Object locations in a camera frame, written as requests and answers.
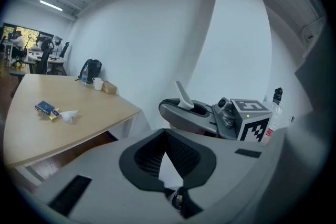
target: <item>white bottle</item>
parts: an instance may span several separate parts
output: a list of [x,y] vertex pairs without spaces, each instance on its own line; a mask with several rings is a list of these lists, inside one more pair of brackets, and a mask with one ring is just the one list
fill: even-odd
[[279,106],[282,97],[282,88],[278,88],[274,91],[273,102],[262,103],[266,108],[273,112],[271,122],[269,123],[268,130],[261,142],[267,144],[270,140],[272,133],[281,127],[281,122],[283,118],[283,108]]
[[82,86],[86,86],[86,82],[88,80],[88,73],[89,73],[89,66],[86,65],[82,73],[82,81],[81,81]]

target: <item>white mug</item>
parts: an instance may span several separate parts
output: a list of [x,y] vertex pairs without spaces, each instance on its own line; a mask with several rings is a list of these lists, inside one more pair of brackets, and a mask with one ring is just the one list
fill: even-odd
[[100,91],[103,88],[103,81],[100,78],[92,78],[93,86],[97,91]]

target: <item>wooden floor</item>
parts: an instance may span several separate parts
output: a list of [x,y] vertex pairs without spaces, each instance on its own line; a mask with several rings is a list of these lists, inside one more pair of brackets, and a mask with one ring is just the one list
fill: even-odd
[[[0,143],[1,149],[3,148],[4,130],[5,122],[7,117],[7,112],[9,106],[11,105],[11,91],[14,89],[15,85],[18,83],[16,77],[9,75],[10,71],[21,71],[25,72],[24,65],[22,68],[9,68],[6,66],[7,62],[0,60]],[[113,142],[112,138],[108,134],[101,134],[89,141],[86,141],[76,147],[73,147],[67,151],[59,153],[53,157],[45,159],[43,161],[37,162],[30,167],[37,172],[43,179],[47,179],[54,173],[56,173],[61,167],[73,161],[79,155],[83,154],[85,151],[90,150],[96,146]],[[35,186],[26,180],[18,171],[15,169],[8,170],[9,174],[12,176],[13,181],[27,190],[34,192]]]

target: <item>ceiling light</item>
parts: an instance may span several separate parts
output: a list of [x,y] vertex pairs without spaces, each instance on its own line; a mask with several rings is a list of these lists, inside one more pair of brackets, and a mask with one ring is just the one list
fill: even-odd
[[44,1],[42,1],[42,0],[40,0],[40,2],[41,2],[42,4],[45,4],[45,5],[49,6],[49,7],[58,9],[58,10],[60,10],[60,11],[63,10],[63,9],[61,9],[61,8],[59,8],[59,7],[56,7],[56,6],[52,5],[52,4],[49,4],[48,2],[44,2]]

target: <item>white wall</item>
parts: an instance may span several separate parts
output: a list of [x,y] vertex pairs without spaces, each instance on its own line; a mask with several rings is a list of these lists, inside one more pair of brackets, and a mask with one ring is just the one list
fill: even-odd
[[140,107],[153,129],[167,126],[159,103],[177,96],[196,65],[215,0],[104,0],[85,12],[70,34],[68,73],[99,59],[101,77]]
[[221,97],[262,101],[271,66],[263,0],[216,0],[204,47],[187,92],[208,104]]
[[22,1],[10,0],[2,11],[1,24],[8,23],[42,31],[63,39],[68,37],[73,22],[53,12]]
[[295,76],[303,63],[304,48],[297,35],[275,12],[268,8],[267,14],[272,37],[272,64],[266,97],[272,101],[274,90],[282,87],[282,124],[287,126],[292,116],[297,118],[312,110],[307,94]]

